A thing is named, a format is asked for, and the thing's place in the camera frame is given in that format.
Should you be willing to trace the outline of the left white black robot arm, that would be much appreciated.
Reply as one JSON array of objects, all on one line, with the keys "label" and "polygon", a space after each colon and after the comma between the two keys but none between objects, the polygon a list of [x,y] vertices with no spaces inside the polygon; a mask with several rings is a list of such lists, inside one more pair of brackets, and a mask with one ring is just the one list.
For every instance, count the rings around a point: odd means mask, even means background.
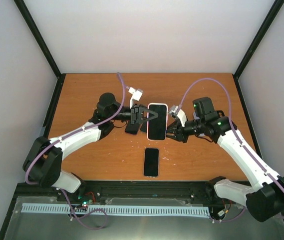
[{"label": "left white black robot arm", "polygon": [[58,137],[40,136],[34,141],[22,166],[25,182],[63,189],[74,201],[81,201],[86,195],[84,182],[75,174],[63,171],[62,161],[85,145],[108,136],[115,127],[113,120],[140,125],[158,116],[144,105],[124,106],[116,101],[114,94],[106,92],[100,96],[92,118],[83,126]]}]

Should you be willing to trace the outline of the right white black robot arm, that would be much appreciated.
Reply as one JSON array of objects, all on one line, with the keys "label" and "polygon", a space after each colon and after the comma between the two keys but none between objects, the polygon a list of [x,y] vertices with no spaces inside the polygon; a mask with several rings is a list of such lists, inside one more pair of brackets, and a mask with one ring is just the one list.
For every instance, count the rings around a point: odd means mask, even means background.
[{"label": "right white black robot arm", "polygon": [[186,143],[189,136],[210,140],[221,147],[239,166],[249,185],[239,184],[219,176],[207,183],[210,201],[228,199],[245,207],[251,216],[264,222],[284,211],[284,176],[269,167],[249,146],[230,118],[215,110],[209,97],[193,101],[193,120],[179,106],[172,106],[169,115],[174,122],[166,136]]}]

